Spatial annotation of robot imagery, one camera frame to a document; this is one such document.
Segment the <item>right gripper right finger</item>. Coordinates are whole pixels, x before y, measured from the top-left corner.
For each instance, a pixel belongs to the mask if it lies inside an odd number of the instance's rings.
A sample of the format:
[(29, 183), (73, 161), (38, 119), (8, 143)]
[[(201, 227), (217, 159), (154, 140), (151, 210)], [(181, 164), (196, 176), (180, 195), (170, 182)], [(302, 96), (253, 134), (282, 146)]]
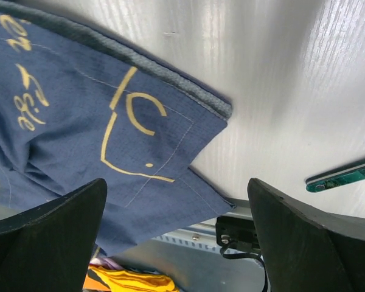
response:
[(324, 212), (257, 178), (247, 193), (272, 291), (365, 291), (365, 218)]

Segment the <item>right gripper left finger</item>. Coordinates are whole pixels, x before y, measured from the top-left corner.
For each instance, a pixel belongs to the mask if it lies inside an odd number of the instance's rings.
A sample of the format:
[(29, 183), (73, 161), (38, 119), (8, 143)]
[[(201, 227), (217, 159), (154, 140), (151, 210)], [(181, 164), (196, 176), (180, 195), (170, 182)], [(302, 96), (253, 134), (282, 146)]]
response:
[(106, 195), (99, 178), (0, 220), (0, 291), (81, 291)]

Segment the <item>blue cloth placemat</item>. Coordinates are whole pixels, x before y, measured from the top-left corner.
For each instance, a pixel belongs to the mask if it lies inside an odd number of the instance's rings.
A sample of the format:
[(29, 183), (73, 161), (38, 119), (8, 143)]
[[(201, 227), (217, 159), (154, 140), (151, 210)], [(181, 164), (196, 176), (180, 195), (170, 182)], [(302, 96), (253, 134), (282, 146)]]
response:
[(230, 212), (191, 168), (223, 96), (128, 43), (0, 1), (0, 203), (27, 210), (102, 178), (96, 243), (115, 255)]

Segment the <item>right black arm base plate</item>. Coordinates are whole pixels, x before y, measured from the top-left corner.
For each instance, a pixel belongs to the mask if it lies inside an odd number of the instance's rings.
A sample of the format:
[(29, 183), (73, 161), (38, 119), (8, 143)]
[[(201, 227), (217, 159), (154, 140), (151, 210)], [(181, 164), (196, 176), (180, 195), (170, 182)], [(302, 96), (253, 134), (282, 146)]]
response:
[(229, 246), (241, 252), (259, 252), (260, 246), (252, 220), (221, 216), (215, 223), (216, 241), (222, 248)]

